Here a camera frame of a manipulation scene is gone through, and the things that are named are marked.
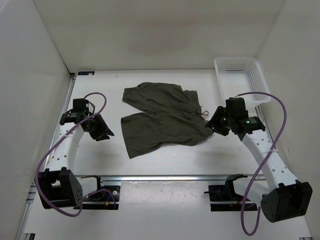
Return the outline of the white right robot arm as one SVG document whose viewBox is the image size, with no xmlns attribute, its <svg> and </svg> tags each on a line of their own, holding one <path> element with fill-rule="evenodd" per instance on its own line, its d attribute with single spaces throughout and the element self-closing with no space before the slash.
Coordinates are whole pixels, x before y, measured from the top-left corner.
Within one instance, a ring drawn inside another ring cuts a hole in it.
<svg viewBox="0 0 320 240">
<path fill-rule="evenodd" d="M 229 98 L 225 107 L 218 106 L 206 127 L 222 136 L 229 132 L 237 135 L 253 155 L 267 182 L 267 187 L 257 182 L 249 187 L 247 175 L 230 175 L 223 189 L 214 191 L 217 201 L 223 201 L 224 197 L 237 200 L 247 196 L 271 223 L 306 214 L 313 193 L 311 185 L 299 181 L 288 169 L 274 150 L 263 122 L 257 116 L 249 116 L 243 98 Z"/>
</svg>

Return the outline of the olive green shorts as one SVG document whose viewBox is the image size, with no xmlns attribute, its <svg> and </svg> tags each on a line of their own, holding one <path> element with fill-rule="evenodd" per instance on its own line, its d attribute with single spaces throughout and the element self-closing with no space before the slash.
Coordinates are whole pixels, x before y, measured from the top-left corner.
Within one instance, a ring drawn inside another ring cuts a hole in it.
<svg viewBox="0 0 320 240">
<path fill-rule="evenodd" d="M 138 113 L 121 118 L 121 130 L 129 158 L 151 153 L 162 145 L 195 146 L 213 134 L 206 127 L 198 93 L 180 85 L 143 82 L 125 88 L 122 101 Z"/>
</svg>

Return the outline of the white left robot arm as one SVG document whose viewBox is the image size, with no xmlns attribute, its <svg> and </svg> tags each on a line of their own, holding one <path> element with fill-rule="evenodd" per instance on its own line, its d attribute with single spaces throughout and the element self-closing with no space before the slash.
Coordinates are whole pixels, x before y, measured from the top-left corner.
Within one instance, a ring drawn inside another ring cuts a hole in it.
<svg viewBox="0 0 320 240">
<path fill-rule="evenodd" d="M 35 185 L 45 209 L 80 209 L 84 197 L 100 200 L 105 194 L 99 176 L 76 177 L 72 172 L 81 138 L 88 133 L 100 142 L 110 139 L 114 133 L 86 98 L 73 100 L 72 108 L 60 119 L 59 133 L 57 143 L 48 153 L 50 159 L 45 169 L 36 170 Z"/>
</svg>

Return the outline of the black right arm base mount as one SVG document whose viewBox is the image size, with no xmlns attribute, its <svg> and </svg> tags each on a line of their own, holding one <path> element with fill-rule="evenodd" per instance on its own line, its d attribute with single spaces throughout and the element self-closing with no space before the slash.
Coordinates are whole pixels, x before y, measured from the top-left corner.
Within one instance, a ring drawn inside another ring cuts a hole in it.
<svg viewBox="0 0 320 240">
<path fill-rule="evenodd" d="M 234 190 L 233 182 L 238 179 L 248 180 L 245 174 L 234 174 L 226 178 L 224 184 L 209 185 L 204 191 L 209 196 L 211 212 L 240 212 L 243 196 Z"/>
</svg>

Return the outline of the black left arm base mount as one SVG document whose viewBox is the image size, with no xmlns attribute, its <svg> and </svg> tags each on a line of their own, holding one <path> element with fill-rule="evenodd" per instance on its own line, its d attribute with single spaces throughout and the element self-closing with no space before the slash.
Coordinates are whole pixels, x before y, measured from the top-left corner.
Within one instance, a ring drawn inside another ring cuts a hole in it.
<svg viewBox="0 0 320 240">
<path fill-rule="evenodd" d="M 89 175 L 77 178 L 89 196 L 82 202 L 83 210 L 118 210 L 121 184 L 104 180 L 101 176 Z"/>
</svg>

